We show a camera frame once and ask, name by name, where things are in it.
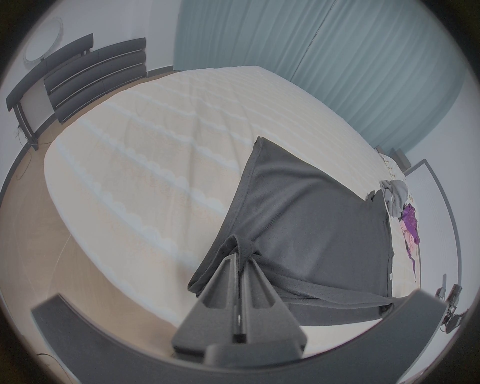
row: wooden floor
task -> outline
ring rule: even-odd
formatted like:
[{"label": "wooden floor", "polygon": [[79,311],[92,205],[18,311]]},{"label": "wooden floor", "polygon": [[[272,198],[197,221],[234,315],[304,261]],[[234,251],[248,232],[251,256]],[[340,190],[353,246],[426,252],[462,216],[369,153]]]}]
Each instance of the wooden floor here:
[{"label": "wooden floor", "polygon": [[[175,328],[123,295],[92,264],[65,227],[45,182],[43,160],[49,143],[112,94],[89,105],[69,122],[60,125],[56,121],[49,126],[39,138],[39,150],[30,148],[17,167],[0,206],[0,291],[17,329],[34,353],[54,356],[30,310],[57,292],[118,338],[162,356],[173,352],[170,340]],[[76,382],[53,358],[39,358],[61,381]]]}]

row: bed sheet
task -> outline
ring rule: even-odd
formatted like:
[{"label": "bed sheet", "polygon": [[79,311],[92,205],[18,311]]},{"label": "bed sheet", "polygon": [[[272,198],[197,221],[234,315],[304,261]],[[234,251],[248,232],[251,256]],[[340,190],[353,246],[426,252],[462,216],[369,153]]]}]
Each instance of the bed sheet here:
[{"label": "bed sheet", "polygon": [[[361,198],[391,179],[383,159],[341,117],[254,66],[178,72],[113,95],[55,139],[45,178],[60,216],[98,269],[178,326],[196,300],[187,283],[220,229],[257,136]],[[419,281],[400,224],[390,225],[393,295],[401,297]],[[356,336],[374,323],[334,327]],[[333,329],[309,328],[311,346]],[[339,344],[345,335],[339,332]]]}]

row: wall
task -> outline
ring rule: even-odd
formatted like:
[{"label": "wall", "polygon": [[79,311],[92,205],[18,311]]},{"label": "wall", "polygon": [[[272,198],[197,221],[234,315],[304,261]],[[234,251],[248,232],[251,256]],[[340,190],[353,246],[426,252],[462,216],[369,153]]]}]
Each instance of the wall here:
[{"label": "wall", "polygon": [[[23,63],[26,42],[35,30],[53,17],[63,20],[63,36],[58,48],[87,34],[94,34],[93,49],[120,41],[146,37],[147,70],[173,65],[173,46],[181,0],[61,0],[32,29],[12,59],[0,86],[0,185],[25,144],[17,135],[14,111],[7,111],[5,98],[28,73]],[[53,109],[42,82],[22,99],[25,114],[36,130]]]},{"label": "wall", "polygon": [[[443,120],[406,155],[412,165],[427,159],[452,207],[462,251],[463,290],[456,310],[461,313],[480,287],[480,203],[476,197],[480,190],[480,85],[471,70]],[[454,334],[437,332],[405,377],[431,364]]]}]

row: gray garment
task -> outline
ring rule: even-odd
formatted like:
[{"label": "gray garment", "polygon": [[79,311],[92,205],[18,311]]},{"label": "gray garment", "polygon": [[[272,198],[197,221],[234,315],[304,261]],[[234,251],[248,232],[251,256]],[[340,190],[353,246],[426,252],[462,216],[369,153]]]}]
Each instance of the gray garment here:
[{"label": "gray garment", "polygon": [[377,319],[392,295],[392,236],[380,191],[363,200],[258,138],[222,227],[188,289],[199,295],[223,258],[253,257],[302,325]]},{"label": "gray garment", "polygon": [[408,197],[407,185],[402,180],[382,180],[380,188],[384,194],[390,216],[401,217],[403,206]]}]

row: curtain fold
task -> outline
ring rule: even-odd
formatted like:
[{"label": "curtain fold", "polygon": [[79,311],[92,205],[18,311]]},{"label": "curtain fold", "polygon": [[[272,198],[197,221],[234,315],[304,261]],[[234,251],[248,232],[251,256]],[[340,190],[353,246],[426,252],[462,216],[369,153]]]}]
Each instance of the curtain fold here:
[{"label": "curtain fold", "polygon": [[258,65],[372,146],[411,149],[445,116],[464,60],[416,0],[183,0],[174,69]]}]

